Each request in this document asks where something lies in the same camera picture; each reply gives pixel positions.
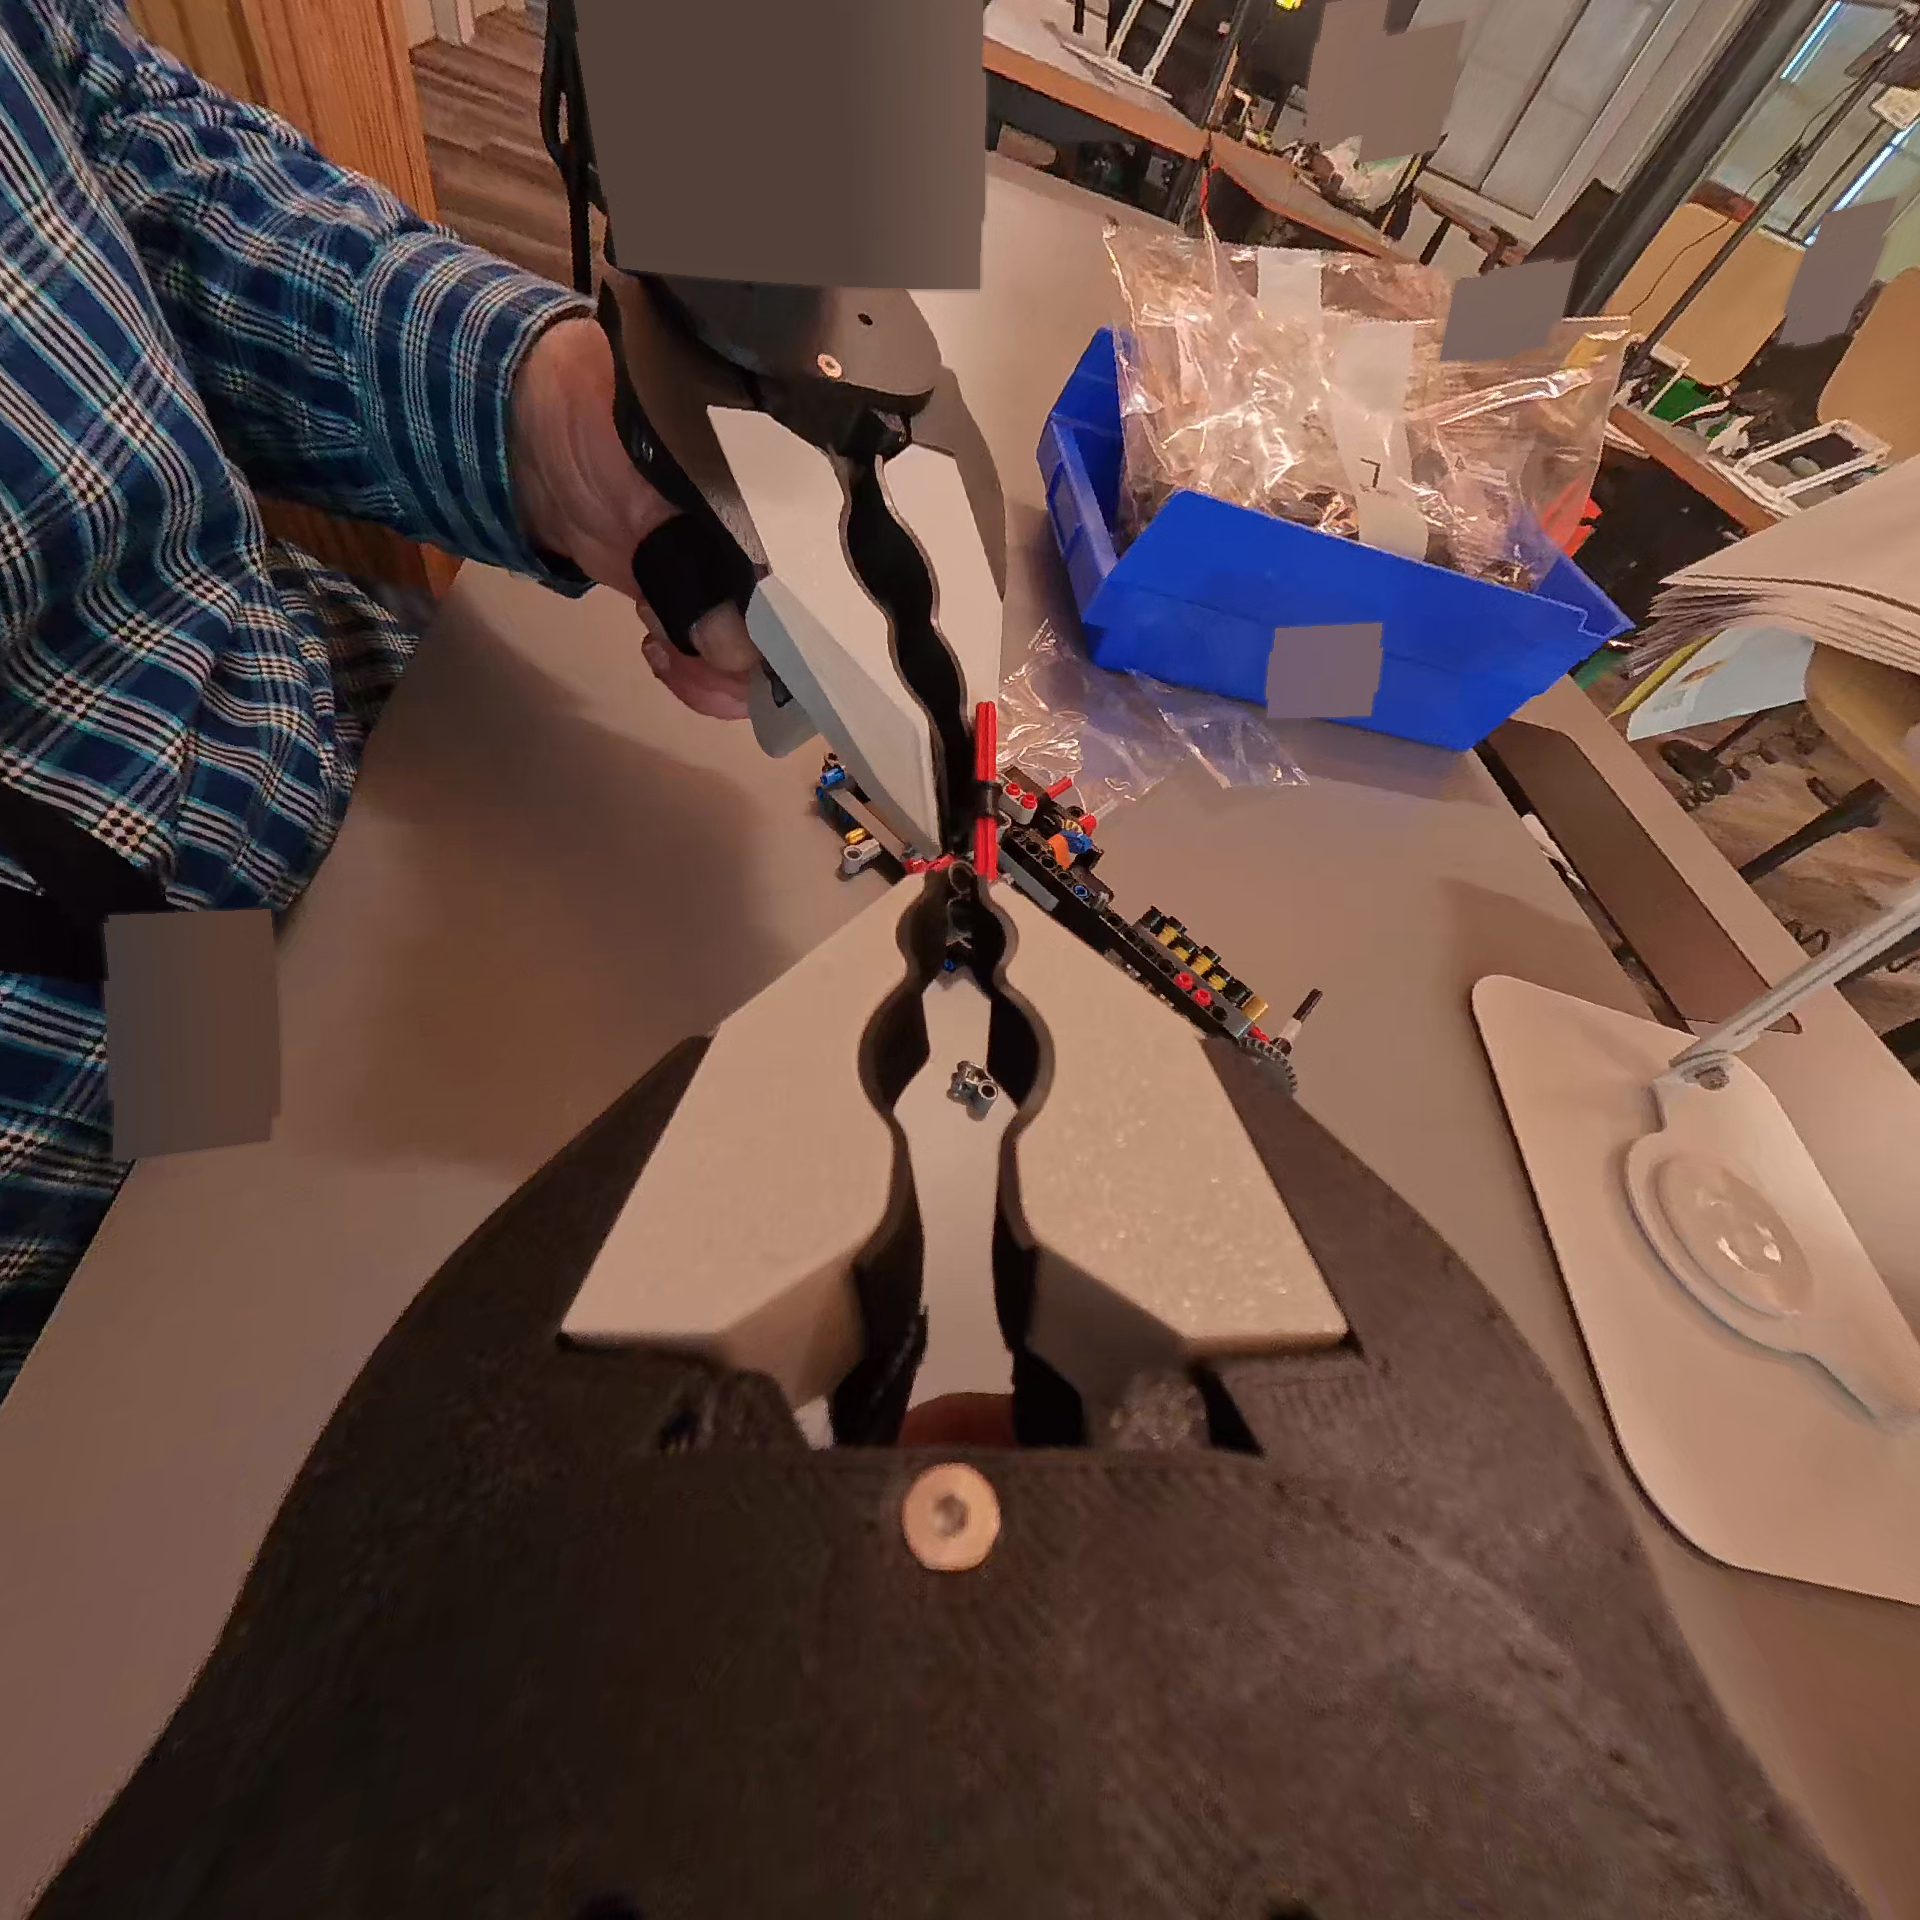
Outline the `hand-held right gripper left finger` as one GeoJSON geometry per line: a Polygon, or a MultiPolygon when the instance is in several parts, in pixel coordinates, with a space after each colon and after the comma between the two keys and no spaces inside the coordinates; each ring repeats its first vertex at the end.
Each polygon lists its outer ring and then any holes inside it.
{"type": "Polygon", "coordinates": [[[927,1337],[924,1228],[895,1106],[930,1059],[948,879],[906,881],[711,1033],[562,1320],[827,1402],[890,1446],[927,1337]]]}

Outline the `small blue plastic bin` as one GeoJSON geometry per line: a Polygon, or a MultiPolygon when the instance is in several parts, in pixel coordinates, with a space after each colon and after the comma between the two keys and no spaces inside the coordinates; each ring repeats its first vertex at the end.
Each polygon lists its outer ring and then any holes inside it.
{"type": "Polygon", "coordinates": [[[1469,752],[1527,702],[1629,632],[1564,553],[1533,591],[1484,583],[1295,521],[1180,489],[1125,548],[1120,362],[1101,328],[1040,433],[1053,543],[1094,666],[1279,713],[1278,643],[1378,633],[1373,700],[1342,727],[1469,752]]]}

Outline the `clear round lens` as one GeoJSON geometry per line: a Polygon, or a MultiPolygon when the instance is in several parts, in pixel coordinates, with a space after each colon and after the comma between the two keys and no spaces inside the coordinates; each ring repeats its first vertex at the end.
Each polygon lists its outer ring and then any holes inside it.
{"type": "Polygon", "coordinates": [[[1917,1346],[1779,1097],[1744,1065],[1668,1071],[1624,1198],[1678,1288],[1746,1343],[1810,1360],[1877,1425],[1916,1430],[1917,1346]]]}

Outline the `magnifier on white base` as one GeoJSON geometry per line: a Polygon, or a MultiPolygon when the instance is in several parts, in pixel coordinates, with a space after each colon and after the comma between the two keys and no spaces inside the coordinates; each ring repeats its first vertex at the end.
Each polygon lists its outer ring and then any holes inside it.
{"type": "MultiPolygon", "coordinates": [[[[1647,1246],[1624,1198],[1624,1152],[1656,1128],[1651,1086],[1680,1033],[1512,976],[1471,1016],[1542,1217],[1623,1462],[1656,1513],[1727,1568],[1917,1600],[1916,1430],[1877,1425],[1810,1360],[1765,1351],[1700,1311],[1647,1246]]],[[[1751,1071],[1788,1040],[1765,1040],[1751,1071]]],[[[1783,1105],[1813,1162],[1814,1126],[1783,1105]]],[[[1820,1166],[1916,1332],[1914,1246],[1871,1248],[1867,1210],[1820,1166]]]]}

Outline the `person in blue plaid shirt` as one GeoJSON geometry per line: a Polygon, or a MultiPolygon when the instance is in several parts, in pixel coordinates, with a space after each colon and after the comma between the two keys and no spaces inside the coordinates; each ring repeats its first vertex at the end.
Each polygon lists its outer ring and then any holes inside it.
{"type": "Polygon", "coordinates": [[[415,649],[269,535],[140,254],[141,139],[220,99],[124,4],[5,4],[5,810],[112,864],[94,924],[280,918],[415,649]]]}

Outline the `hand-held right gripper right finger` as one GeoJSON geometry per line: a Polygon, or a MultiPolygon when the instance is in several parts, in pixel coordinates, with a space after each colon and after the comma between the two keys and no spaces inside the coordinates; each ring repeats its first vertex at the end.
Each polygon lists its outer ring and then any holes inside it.
{"type": "Polygon", "coordinates": [[[1139,1382],[1336,1351],[1349,1320],[1215,1071],[1239,1059],[1018,889],[981,912],[1013,1390],[966,1439],[1082,1448],[1139,1382]]]}

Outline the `wooden pillar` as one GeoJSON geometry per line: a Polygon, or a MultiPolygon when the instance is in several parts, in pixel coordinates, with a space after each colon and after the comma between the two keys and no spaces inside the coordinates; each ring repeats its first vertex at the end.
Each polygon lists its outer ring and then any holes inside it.
{"type": "Polygon", "coordinates": [[[411,64],[413,4],[131,3],[128,12],[216,90],[269,107],[331,160],[438,215],[411,64]]]}

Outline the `person's left hand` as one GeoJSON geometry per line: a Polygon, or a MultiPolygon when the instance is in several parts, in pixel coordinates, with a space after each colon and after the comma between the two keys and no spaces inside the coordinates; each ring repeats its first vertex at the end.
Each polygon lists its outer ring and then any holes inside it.
{"type": "Polygon", "coordinates": [[[620,441],[612,350],[595,321],[559,321],[538,336],[512,382],[510,446],[515,511],[527,547],[634,604],[645,660],[685,710],[743,723],[760,664],[743,615],[733,608],[702,615],[687,656],[635,585],[634,551],[674,507],[620,441]]]}

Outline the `lego instruction booklet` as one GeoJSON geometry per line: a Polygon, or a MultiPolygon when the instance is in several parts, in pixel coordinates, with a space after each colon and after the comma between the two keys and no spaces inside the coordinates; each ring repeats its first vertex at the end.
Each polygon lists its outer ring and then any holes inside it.
{"type": "Polygon", "coordinates": [[[1695,640],[1779,630],[1917,670],[1917,463],[1680,567],[1639,624],[1636,682],[1695,640]]]}

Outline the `red axle with black connector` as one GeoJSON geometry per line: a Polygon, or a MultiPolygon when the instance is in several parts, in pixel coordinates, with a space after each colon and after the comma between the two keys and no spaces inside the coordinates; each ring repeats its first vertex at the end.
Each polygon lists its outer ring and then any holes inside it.
{"type": "Polygon", "coordinates": [[[955,787],[954,864],[964,872],[955,892],[978,904],[992,892],[1002,850],[999,707],[973,707],[966,754],[955,787]]]}

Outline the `multicoloured brick technic assembly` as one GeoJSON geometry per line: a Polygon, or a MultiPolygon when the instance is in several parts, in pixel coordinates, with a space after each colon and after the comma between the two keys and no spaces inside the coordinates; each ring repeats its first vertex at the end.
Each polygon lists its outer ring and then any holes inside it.
{"type": "MultiPolygon", "coordinates": [[[[932,874],[951,855],[924,855],[882,822],[878,806],[837,758],[826,754],[811,788],[814,807],[837,833],[838,876],[878,872],[890,881],[932,874]]],[[[1311,991],[1285,1023],[1268,1024],[1266,999],[1202,945],[1186,924],[1149,906],[1127,919],[1110,884],[1096,874],[1101,848],[1096,816],[1069,775],[1044,775],[1013,761],[996,780],[996,879],[1040,912],[1052,914],[1082,945],[1106,958],[1182,1012],[1212,1040],[1229,1042],[1256,1063],[1288,1097],[1298,1096],[1294,1047],[1320,999],[1311,991]]]]}

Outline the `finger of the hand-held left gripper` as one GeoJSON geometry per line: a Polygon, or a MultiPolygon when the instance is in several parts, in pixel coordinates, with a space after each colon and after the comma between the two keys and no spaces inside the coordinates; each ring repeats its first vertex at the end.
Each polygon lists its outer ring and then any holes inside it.
{"type": "Polygon", "coordinates": [[[890,459],[885,511],[898,530],[895,649],[932,727],[941,815],[978,815],[976,713],[999,689],[1002,587],[951,452],[907,446],[890,459]]]}
{"type": "Polygon", "coordinates": [[[748,611],[760,658],[901,836],[938,848],[932,727],[858,578],[844,464],[764,411],[709,406],[707,420],[766,563],[748,611]]]}

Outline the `pile of clear plastic bags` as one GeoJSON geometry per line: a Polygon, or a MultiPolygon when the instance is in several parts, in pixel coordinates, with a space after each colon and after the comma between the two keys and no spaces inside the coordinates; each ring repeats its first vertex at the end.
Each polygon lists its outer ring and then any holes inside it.
{"type": "Polygon", "coordinates": [[[1120,545],[1180,491],[1531,591],[1599,466],[1627,318],[1446,358],[1450,280],[1355,252],[1229,248],[1109,224],[1117,281],[1120,545]]]}

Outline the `person's left forearm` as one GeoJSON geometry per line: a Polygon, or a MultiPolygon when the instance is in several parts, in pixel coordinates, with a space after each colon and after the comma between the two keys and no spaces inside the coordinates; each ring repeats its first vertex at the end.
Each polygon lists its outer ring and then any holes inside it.
{"type": "Polygon", "coordinates": [[[192,104],[140,144],[140,254],[260,489],[583,598],[527,547],[515,375],[575,296],[469,248],[269,112],[192,104]]]}

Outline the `tan chair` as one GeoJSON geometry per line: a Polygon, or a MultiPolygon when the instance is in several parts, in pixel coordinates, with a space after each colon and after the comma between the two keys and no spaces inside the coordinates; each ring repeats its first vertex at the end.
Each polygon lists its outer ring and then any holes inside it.
{"type": "MultiPolygon", "coordinates": [[[[1735,228],[1722,210],[1680,207],[1612,294],[1606,313],[1627,315],[1635,334],[1651,334],[1735,228]]],[[[1726,386],[1751,367],[1784,318],[1806,252],[1803,242],[1763,227],[1717,271],[1664,336],[1664,347],[1687,360],[1695,385],[1726,386]]]]}

